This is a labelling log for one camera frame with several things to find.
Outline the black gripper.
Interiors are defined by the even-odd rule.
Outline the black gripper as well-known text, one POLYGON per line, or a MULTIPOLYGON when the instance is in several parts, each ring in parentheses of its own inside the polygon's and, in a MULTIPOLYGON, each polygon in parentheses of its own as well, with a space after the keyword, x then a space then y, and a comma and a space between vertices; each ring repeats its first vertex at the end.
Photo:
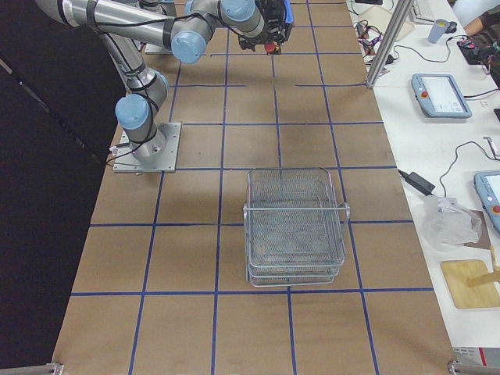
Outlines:
POLYGON ((281 27, 269 27, 266 24, 261 30, 241 32, 238 44, 241 50, 255 50, 256 45, 265 45, 270 42, 281 43, 281 27))
POLYGON ((269 27, 285 27, 288 24, 288 3, 285 0, 260 0, 259 10, 269 27))

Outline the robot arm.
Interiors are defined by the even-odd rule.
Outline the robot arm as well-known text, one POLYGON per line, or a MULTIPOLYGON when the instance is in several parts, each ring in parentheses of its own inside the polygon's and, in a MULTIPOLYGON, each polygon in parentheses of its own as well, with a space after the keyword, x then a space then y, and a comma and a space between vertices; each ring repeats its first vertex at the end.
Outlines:
POLYGON ((218 28, 237 35, 243 50, 263 45, 280 53, 294 22, 288 1, 198 0, 178 15, 172 1, 39 1, 53 20, 88 27, 102 40, 125 84, 127 94, 115 107, 123 141, 112 147, 107 165, 118 173, 173 172, 180 139, 179 123, 156 123, 166 100, 167 79, 146 65, 144 56, 172 55, 196 63, 218 28))

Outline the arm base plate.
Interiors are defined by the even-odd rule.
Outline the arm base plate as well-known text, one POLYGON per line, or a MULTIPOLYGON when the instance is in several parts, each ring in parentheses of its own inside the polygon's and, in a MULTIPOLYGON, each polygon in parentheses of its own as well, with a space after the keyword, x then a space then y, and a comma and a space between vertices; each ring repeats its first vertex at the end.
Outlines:
POLYGON ((123 130, 116 149, 117 159, 112 161, 115 173, 174 173, 182 123, 158 123, 155 137, 132 152, 126 132, 123 130))
POLYGON ((172 52, 169 48, 163 45, 154 45, 151 43, 143 43, 144 45, 144 53, 146 55, 171 55, 172 52))

